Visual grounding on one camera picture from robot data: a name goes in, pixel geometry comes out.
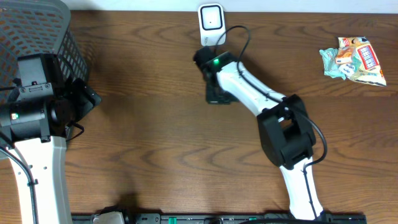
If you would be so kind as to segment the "teal Kleenex tissue packet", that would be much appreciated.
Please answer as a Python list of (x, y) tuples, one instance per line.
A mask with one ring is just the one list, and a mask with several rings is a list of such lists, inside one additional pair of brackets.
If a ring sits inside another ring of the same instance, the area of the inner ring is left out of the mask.
[(339, 66), (338, 70), (346, 75), (347, 78), (357, 78), (360, 76), (359, 71), (361, 62), (345, 63)]

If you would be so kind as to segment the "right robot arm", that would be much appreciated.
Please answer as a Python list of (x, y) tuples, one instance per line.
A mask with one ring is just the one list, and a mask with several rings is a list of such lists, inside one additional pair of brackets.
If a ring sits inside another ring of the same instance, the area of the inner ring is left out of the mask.
[(193, 61), (203, 74), (207, 103), (240, 102), (256, 117), (262, 150), (282, 173), (292, 216), (319, 219), (323, 207), (312, 172), (319, 128), (309, 119), (302, 99), (272, 90), (229, 52), (217, 55), (203, 47), (195, 52)]

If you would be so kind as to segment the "teal wipes packet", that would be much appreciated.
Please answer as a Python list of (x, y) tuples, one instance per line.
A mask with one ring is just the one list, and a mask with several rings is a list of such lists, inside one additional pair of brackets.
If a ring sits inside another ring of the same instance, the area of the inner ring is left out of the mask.
[(338, 70), (339, 66), (335, 63), (335, 57), (337, 56), (338, 49), (325, 49), (319, 50), (319, 53), (323, 60), (324, 75), (331, 78), (341, 78), (346, 80), (346, 75)]

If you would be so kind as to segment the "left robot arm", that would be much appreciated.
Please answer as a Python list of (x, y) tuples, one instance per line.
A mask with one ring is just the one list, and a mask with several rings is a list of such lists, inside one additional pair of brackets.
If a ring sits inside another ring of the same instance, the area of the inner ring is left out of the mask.
[(80, 78), (64, 79), (54, 54), (17, 60), (19, 96), (1, 106), (1, 152), (17, 183), (23, 223), (71, 223), (65, 179), (67, 129), (101, 103)]

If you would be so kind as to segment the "yellow snack bag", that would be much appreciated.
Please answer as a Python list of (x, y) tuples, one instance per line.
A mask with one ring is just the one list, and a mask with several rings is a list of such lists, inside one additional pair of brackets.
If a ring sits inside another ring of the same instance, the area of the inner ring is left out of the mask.
[(364, 83), (375, 86), (386, 86), (381, 65), (378, 57), (370, 43), (365, 37), (339, 37), (339, 48), (354, 47), (355, 54), (353, 62), (361, 62), (359, 71), (360, 76), (357, 78), (348, 78), (353, 82)]

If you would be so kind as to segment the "orange tissue packet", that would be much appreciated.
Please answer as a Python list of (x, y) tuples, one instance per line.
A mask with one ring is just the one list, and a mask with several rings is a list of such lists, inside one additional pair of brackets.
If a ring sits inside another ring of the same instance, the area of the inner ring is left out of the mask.
[(354, 47), (341, 47), (338, 49), (335, 57), (335, 63), (338, 65), (352, 63), (355, 54)]

